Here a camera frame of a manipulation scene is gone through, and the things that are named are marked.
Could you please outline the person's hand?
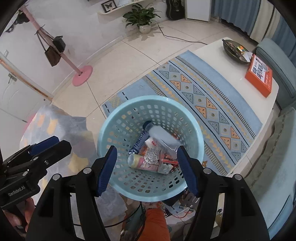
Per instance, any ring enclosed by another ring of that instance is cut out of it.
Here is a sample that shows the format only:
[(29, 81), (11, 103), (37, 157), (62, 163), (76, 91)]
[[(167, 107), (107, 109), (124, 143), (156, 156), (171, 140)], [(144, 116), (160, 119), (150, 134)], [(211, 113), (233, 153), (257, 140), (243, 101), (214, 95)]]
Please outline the person's hand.
[(16, 215), (7, 210), (3, 210), (3, 213), (13, 227), (22, 226), (25, 228), (25, 233), (27, 233), (29, 223), (35, 210), (35, 203), (33, 198), (29, 197), (24, 201), (24, 204), (23, 213), (20, 212)]

